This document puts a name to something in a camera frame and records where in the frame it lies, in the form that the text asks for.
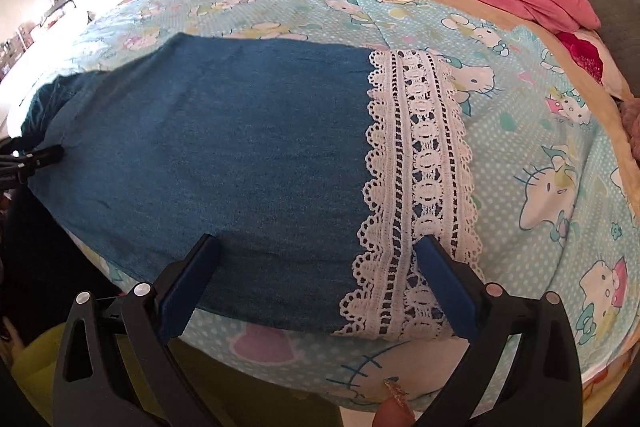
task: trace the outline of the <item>bed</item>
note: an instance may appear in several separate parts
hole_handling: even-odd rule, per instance
[[[265,4],[257,9],[260,1]],[[288,13],[286,7],[292,5],[296,10]],[[342,42],[370,48],[373,54],[416,49],[425,53],[425,60],[431,57],[434,71],[456,88],[450,115],[466,131],[458,146],[460,172],[470,169],[473,175],[466,182],[468,196],[463,196],[469,203],[468,250],[478,249],[477,232],[483,253],[491,253],[480,259],[469,254],[469,261],[478,262],[478,273],[487,280],[516,295],[537,298],[546,289],[558,291],[575,325],[585,398],[630,362],[639,338],[633,215],[640,209],[640,171],[605,89],[610,86],[599,85],[548,30],[478,0],[129,0],[92,23],[71,54],[43,72],[31,97],[12,108],[9,127],[17,134],[25,119],[33,118],[31,98],[39,100],[40,88],[56,74],[113,70],[143,59],[177,32],[290,41],[292,46]],[[615,87],[615,95],[632,97],[625,83]],[[523,115],[534,100],[540,111],[535,121],[527,120]],[[491,131],[485,129],[489,124]],[[500,138],[491,140],[490,135]],[[470,158],[465,163],[462,157],[467,145],[476,162],[470,166]],[[105,225],[88,225],[78,216],[82,211],[72,213],[51,188],[52,180],[65,176],[56,169],[34,178],[32,189],[86,256],[124,290],[136,280],[151,279],[155,268],[134,267],[116,250],[124,245],[151,252],[157,245],[140,245],[144,238],[134,243],[130,233],[118,241],[101,240]],[[500,182],[497,171],[503,172]],[[65,198],[95,222],[93,207],[83,206],[81,188],[74,192],[65,182],[60,185]],[[550,187],[557,191],[558,201],[531,210],[529,201],[541,198],[538,191],[545,186],[547,192]],[[500,200],[492,196],[497,192]],[[614,218],[603,225],[604,213]],[[504,235],[500,220],[513,230]],[[179,242],[169,244],[180,251]],[[543,254],[527,257],[533,247]],[[257,315],[247,320],[246,313],[234,317],[209,305],[196,311],[183,338],[241,371],[321,393],[354,409],[375,409],[384,398],[383,379],[398,377],[412,406],[421,410],[466,348],[450,338],[442,313],[425,299],[430,304],[423,325],[428,327],[409,325],[394,334],[354,335],[342,328],[335,336],[318,325],[305,329]],[[604,321],[599,322],[600,314]],[[506,351],[480,412],[495,400],[515,346]]]
[[[0,140],[10,134],[6,127],[9,109],[20,105],[31,89],[33,77],[40,73],[40,65],[52,62],[60,54],[60,50],[68,48],[88,22],[89,17],[85,11],[71,11],[59,25],[56,24],[44,33],[37,43],[34,42],[4,77],[0,84]]]

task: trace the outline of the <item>white lace trim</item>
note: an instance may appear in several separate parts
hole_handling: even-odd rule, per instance
[[[434,339],[452,334],[417,267],[413,244],[435,235],[457,261],[478,266],[471,150],[448,66],[422,51],[374,51],[367,169],[371,214],[358,231],[359,288],[340,302],[337,335]]]

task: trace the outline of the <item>gray pillow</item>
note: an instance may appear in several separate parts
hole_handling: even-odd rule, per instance
[[[602,22],[598,30],[631,91],[640,96],[640,0],[588,0]]]

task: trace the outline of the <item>silver rivet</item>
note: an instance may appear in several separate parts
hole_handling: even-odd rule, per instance
[[[502,286],[496,284],[495,282],[490,282],[486,286],[486,292],[492,297],[499,297],[503,293]]]
[[[551,304],[559,304],[560,296],[556,292],[547,292],[546,300],[548,300]]]
[[[151,285],[146,282],[141,282],[138,286],[133,288],[133,293],[135,293],[138,297],[144,297],[151,291]]]
[[[91,293],[89,292],[80,292],[77,296],[76,296],[76,302],[78,304],[84,304],[85,302],[87,302],[89,299],[91,298]]]

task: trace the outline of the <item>finger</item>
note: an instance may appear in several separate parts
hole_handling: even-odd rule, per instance
[[[24,344],[22,343],[20,334],[18,333],[18,330],[14,328],[14,325],[11,324],[11,321],[7,317],[2,317],[2,323],[4,324],[4,327],[11,337],[11,342],[13,344],[12,351],[14,351],[14,355],[17,355],[21,350],[24,349]]]
[[[401,405],[395,398],[389,398],[378,408],[371,427],[411,427],[414,423],[414,412],[409,404]]]

